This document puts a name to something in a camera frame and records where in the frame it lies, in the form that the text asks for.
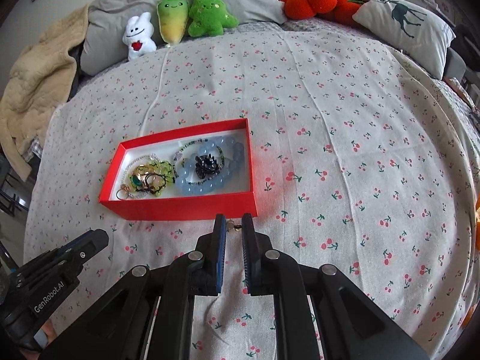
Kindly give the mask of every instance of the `gray pillow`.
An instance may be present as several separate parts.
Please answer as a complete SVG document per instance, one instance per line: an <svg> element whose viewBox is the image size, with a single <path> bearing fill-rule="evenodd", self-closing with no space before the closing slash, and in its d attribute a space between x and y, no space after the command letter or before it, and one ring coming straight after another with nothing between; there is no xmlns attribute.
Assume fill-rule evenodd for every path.
<svg viewBox="0 0 480 360"><path fill-rule="evenodd" d="M251 21L286 21L283 3L278 0L223 0L229 12L240 23ZM88 13L90 22L80 60L82 71L91 76L125 59L128 49L122 42L125 25L132 16L152 13L153 41L163 43L158 28L157 3L159 0L95 0Z"/></svg>

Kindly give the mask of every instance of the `white plush bunny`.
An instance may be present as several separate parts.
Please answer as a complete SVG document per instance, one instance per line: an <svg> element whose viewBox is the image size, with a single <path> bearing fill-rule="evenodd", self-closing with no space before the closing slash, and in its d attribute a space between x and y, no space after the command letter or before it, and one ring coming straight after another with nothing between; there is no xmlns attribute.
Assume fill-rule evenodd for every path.
<svg viewBox="0 0 480 360"><path fill-rule="evenodd" d="M154 32L151 18L150 12L143 12L140 17L133 16L128 20L122 40L128 46L129 61L157 49L151 39Z"/></svg>

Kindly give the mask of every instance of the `bed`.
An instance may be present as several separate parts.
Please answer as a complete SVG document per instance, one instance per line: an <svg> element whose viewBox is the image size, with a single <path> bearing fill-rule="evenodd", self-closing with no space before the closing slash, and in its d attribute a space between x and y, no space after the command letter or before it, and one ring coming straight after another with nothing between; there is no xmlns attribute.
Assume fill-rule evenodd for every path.
<svg viewBox="0 0 480 360"><path fill-rule="evenodd" d="M245 117L256 230L301 264L336 265L440 359L479 296L470 113L371 33L321 19L243 24L160 48L84 82L55 111L25 261L89 229L109 233L52 316L62 332L134 266L193 250L213 221L128 222L98 203L111 159L124 140ZM221 295L196 300L192 359L275 358L273 300L246 294L241 243L228 233Z"/></svg>

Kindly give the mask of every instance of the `beige blanket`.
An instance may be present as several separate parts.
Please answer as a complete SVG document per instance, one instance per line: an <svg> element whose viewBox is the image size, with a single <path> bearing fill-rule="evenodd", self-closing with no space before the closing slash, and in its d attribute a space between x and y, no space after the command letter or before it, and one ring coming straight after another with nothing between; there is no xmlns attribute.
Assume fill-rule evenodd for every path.
<svg viewBox="0 0 480 360"><path fill-rule="evenodd" d="M0 101L0 144L11 166L26 180L30 166L21 155L38 136L41 145L55 108L68 100L76 72L68 51L85 38L88 5L73 11L27 46L10 71Z"/></svg>

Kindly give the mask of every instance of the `green plush radish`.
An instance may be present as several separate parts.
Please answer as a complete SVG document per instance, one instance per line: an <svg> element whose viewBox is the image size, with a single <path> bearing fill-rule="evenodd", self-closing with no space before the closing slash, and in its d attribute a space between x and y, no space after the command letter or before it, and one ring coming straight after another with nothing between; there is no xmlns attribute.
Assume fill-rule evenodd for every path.
<svg viewBox="0 0 480 360"><path fill-rule="evenodd" d="M160 0L157 5L160 34L170 46L179 44L188 21L187 0Z"/></svg>

